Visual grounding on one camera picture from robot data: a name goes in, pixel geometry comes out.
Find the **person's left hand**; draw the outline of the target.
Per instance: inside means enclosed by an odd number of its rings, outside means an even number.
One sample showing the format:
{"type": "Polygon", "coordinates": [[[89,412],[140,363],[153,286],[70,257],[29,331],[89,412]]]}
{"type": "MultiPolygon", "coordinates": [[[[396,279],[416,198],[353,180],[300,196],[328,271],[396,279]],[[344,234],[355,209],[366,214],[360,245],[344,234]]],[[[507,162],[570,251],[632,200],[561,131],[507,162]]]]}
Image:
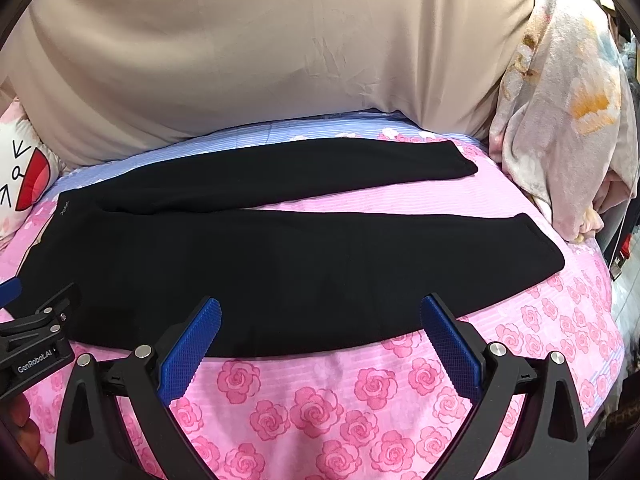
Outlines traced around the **person's left hand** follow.
{"type": "Polygon", "coordinates": [[[49,457],[41,444],[40,430],[30,418],[30,405],[23,393],[2,405],[2,417],[29,461],[40,474],[49,472],[49,457]]]}

